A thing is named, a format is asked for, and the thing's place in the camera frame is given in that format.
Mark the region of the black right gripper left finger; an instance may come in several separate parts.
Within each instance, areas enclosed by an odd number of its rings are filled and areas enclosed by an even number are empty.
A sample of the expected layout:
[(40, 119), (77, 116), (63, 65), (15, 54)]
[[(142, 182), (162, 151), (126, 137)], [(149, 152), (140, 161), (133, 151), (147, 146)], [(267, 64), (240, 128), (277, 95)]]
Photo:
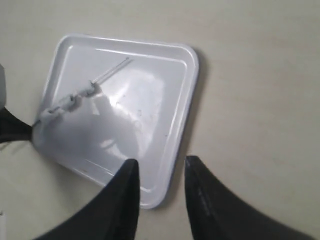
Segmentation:
[(133, 240), (139, 212), (139, 164), (135, 159), (127, 159), (95, 198), (38, 239)]

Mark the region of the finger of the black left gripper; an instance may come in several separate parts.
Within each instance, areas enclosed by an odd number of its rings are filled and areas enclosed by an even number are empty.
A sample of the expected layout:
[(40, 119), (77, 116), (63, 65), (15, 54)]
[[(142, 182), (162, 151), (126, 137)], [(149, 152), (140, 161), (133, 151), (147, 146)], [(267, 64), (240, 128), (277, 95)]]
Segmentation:
[(5, 107), (0, 110), (0, 143), (31, 141), (33, 128)]

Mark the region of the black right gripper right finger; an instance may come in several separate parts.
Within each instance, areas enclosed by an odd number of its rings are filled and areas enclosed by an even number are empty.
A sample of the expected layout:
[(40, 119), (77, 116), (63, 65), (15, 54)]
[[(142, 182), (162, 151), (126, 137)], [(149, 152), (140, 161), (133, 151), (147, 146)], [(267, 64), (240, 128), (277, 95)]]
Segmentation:
[(230, 191), (196, 155), (185, 158), (184, 189), (195, 240), (310, 240)]

